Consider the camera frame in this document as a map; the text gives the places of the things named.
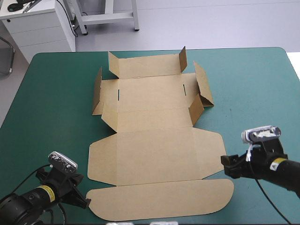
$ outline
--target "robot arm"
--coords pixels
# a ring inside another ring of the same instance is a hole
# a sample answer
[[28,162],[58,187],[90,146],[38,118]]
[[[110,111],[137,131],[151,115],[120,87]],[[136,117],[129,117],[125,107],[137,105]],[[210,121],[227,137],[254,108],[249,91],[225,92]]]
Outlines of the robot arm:
[[246,130],[242,140],[248,151],[241,155],[221,156],[225,174],[236,179],[262,179],[295,192],[300,197],[300,163],[288,160],[279,141],[278,127]]
[[50,172],[39,169],[36,177],[41,186],[23,194],[10,193],[0,200],[0,218],[8,225],[42,225],[38,218],[54,205],[66,203],[87,208],[86,199],[76,188],[83,175],[77,174],[77,164],[61,153],[49,155]]

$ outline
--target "black wire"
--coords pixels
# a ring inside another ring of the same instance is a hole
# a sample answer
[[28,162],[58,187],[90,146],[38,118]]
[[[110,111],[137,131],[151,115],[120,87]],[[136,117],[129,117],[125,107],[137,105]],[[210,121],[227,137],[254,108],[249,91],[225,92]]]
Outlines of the black wire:
[[268,197],[267,193],[264,191],[263,187],[261,186],[260,182],[258,181],[258,179],[256,178],[256,176],[254,174],[251,162],[249,162],[249,167],[250,167],[251,173],[252,173],[252,175],[253,175],[253,177],[254,177],[254,179],[255,179],[258,187],[262,191],[263,195],[270,202],[270,204],[273,206],[273,208],[276,210],[276,212],[282,217],[282,219],[284,219],[288,223],[288,225],[292,225],[292,223],[279,211],[279,209],[276,207],[276,205],[272,202],[272,200]]
[[33,171],[31,174],[29,174],[11,193],[14,193],[32,174],[34,174],[36,171],[38,171],[39,169],[42,169],[44,167],[50,166],[50,164],[44,165],[39,167],[38,169],[36,169],[35,171]]
[[61,4],[60,1],[58,1],[58,0],[56,0],[56,1],[61,5],[62,9],[65,11],[65,14],[66,14],[66,16],[67,16],[67,20],[69,21],[69,26],[70,26],[70,28],[71,28],[71,31],[72,31],[73,35],[74,35],[75,37],[78,37],[77,32],[76,32],[75,30],[73,30],[72,24],[71,24],[71,22],[70,22],[70,18],[69,18],[69,16],[68,16],[68,14],[67,14],[67,12],[66,12],[64,6]]
[[57,203],[57,205],[60,208],[61,213],[62,213],[62,215],[64,217],[64,224],[63,225],[66,225],[68,223],[66,211],[65,211],[64,207],[61,205],[61,203]]
[[53,225],[54,224],[54,213],[53,213],[53,210],[52,209],[48,209],[48,210],[46,210],[46,212],[49,212],[50,213],[50,215],[51,215],[51,225]]

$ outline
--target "white drawer unit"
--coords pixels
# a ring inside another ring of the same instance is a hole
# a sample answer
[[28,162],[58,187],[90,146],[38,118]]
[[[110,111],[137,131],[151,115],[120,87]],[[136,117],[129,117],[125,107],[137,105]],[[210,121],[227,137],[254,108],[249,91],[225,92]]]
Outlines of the white drawer unit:
[[0,19],[29,63],[37,53],[76,51],[67,15],[56,0],[43,0],[24,14],[8,12],[12,3],[16,0],[3,0]]
[[66,36],[62,27],[50,27],[40,30],[30,30],[11,34],[19,47],[37,45],[53,41],[65,40]]
[[28,59],[28,61],[31,61],[33,56],[35,56],[37,53],[56,53],[72,51],[67,40],[20,47],[20,50],[24,54],[24,57]]
[[3,23],[11,34],[60,26],[60,21],[55,12],[6,19],[3,20]]

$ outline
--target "drawer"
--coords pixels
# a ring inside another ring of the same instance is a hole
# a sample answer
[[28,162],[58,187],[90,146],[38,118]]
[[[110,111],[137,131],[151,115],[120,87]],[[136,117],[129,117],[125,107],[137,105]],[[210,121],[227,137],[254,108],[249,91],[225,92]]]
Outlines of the drawer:
[[21,16],[2,21],[10,34],[61,26],[55,12]]
[[18,47],[36,45],[67,39],[62,27],[50,27],[39,30],[11,34]]
[[70,45],[67,40],[43,43],[38,45],[29,45],[20,47],[25,59],[30,63],[33,56],[38,53],[55,53],[55,52],[71,52]]

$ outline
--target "green table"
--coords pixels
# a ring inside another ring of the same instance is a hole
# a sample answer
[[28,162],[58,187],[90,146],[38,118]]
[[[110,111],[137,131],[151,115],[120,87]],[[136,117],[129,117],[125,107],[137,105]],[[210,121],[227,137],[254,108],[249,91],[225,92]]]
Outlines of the green table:
[[[114,52],[118,57],[134,57],[179,51]],[[188,50],[188,67],[193,60],[205,68],[213,108],[205,112],[195,127],[219,132],[228,154],[242,154],[248,148],[240,133],[246,128],[277,125],[290,159],[300,161],[300,85],[285,51],[281,48]],[[89,145],[114,134],[100,116],[91,115],[94,80],[99,68],[103,79],[116,78],[108,70],[106,52],[41,53],[32,60],[26,76],[0,128],[0,198],[9,193],[32,170],[47,163],[51,151],[59,151],[78,163],[87,174]],[[224,178],[219,172],[208,179]],[[253,180],[233,181],[235,190],[229,204],[217,213],[150,221],[204,224],[284,223],[264,198]],[[18,193],[38,185],[28,180]],[[293,223],[300,223],[300,200],[294,193],[262,182],[271,199]],[[79,189],[109,187],[84,178]],[[102,224],[89,209],[66,206],[69,223]],[[55,211],[55,222],[62,217]]]

